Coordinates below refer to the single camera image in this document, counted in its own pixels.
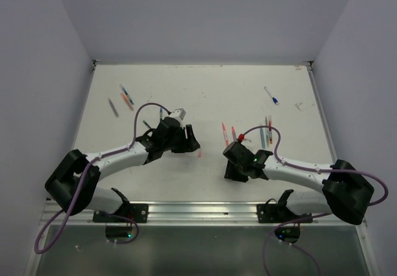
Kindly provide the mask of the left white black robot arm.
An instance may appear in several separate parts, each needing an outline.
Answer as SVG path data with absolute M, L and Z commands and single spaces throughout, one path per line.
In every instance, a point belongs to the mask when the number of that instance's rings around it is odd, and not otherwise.
M 83 210 L 106 212 L 120 222 L 129 214 L 129 201 L 115 188 L 99 189 L 100 180 L 133 166 L 143 166 L 163 153 L 192 153 L 200 149 L 191 125 L 166 117 L 156 128 L 136 138 L 133 146 L 103 153 L 70 151 L 45 183 L 50 197 L 64 212 L 76 215 Z

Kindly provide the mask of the teal pen right side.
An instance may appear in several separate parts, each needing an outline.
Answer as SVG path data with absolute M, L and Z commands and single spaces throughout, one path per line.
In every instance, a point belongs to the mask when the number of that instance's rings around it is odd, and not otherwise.
M 262 147 L 262 149 L 266 149 L 266 141 L 265 141 L 264 129 L 260 128 L 259 129 L 259 133 L 260 133 L 260 138 L 261 138 L 261 147 Z

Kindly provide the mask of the purple pen top left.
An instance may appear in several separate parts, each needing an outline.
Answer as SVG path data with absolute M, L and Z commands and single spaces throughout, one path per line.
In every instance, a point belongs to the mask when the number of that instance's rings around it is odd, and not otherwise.
M 112 102 L 112 100 L 110 98 L 108 98 L 108 103 L 109 103 L 110 108 L 112 109 L 112 112 L 115 115 L 115 117 L 119 118 L 119 114 L 117 112 L 117 109 L 115 108 L 114 103 Z

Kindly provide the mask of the blue pen top left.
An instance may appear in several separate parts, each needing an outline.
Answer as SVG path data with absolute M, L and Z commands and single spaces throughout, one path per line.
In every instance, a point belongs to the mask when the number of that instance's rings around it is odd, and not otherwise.
M 130 103 L 131 105 L 134 105 L 134 102 L 132 101 L 132 98 L 130 97 L 130 95 L 129 95 L 128 91 L 125 89 L 125 87 L 121 84 L 121 85 L 120 85 L 120 88 L 121 88 L 121 90 L 123 91 L 123 93 L 125 94 L 125 96 L 127 97 L 129 103 Z

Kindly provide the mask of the orange pen top left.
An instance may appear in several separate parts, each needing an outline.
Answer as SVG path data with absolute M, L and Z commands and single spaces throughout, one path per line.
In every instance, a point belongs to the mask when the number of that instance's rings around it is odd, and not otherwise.
M 131 111 L 134 111 L 134 108 L 133 108 L 132 104 L 130 103 L 130 101 L 128 100 L 127 96 L 124 93 L 121 93 L 121 96 L 122 96 L 123 100 L 125 101 L 125 103 L 127 104 L 128 108 Z

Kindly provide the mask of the blue capped white pen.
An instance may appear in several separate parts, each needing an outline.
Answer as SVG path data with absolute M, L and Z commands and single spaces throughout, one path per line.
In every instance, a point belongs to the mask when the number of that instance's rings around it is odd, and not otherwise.
M 266 93 L 269 95 L 269 97 L 271 98 L 272 102 L 275 105 L 279 104 L 279 101 L 277 100 L 277 98 L 275 96 L 272 95 L 272 93 L 269 91 L 269 89 L 267 87 L 264 87 L 264 90 L 266 91 Z

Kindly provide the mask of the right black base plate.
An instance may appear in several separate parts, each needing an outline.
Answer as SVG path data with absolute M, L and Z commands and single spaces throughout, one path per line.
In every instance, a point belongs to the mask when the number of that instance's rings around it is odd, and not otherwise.
M 303 219 L 303 223 L 312 223 L 311 214 L 296 215 L 285 206 L 260 203 L 256 205 L 257 220 L 259 223 L 284 223 L 291 220 Z

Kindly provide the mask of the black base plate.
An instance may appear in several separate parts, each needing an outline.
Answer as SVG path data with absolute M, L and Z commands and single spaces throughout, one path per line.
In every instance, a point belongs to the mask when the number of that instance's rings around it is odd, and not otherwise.
M 259 223 L 284 223 L 291 220 L 303 219 L 303 223 L 312 223 L 311 214 L 296 215 L 285 206 L 260 203 L 256 205 L 257 220 Z
M 120 217 L 133 220 L 135 223 L 146 223 L 148 219 L 149 205 L 147 203 L 124 204 L 113 214 L 105 214 L 103 211 L 96 211 L 92 221 L 95 223 L 126 223 Z

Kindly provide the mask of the aluminium front rail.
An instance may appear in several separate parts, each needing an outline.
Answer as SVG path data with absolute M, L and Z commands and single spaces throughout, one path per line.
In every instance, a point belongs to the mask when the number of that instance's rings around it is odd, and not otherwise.
M 280 222 L 265 216 L 260 210 L 261 202 L 132 202 L 133 217 L 140 225 L 148 226 L 265 226 Z M 39 225 L 44 225 L 60 207 L 55 202 L 47 202 Z M 68 225 L 93 223 L 92 210 L 83 210 L 72 216 Z M 313 218 L 308 226 L 347 226 L 349 224 L 334 215 Z

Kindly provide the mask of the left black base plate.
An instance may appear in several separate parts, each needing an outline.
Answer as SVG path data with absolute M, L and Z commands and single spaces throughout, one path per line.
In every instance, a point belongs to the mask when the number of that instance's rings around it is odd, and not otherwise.
M 92 221 L 95 223 L 126 223 L 120 217 L 133 220 L 135 223 L 146 223 L 148 219 L 149 205 L 147 203 L 124 204 L 113 214 L 105 214 L 103 211 L 96 211 Z

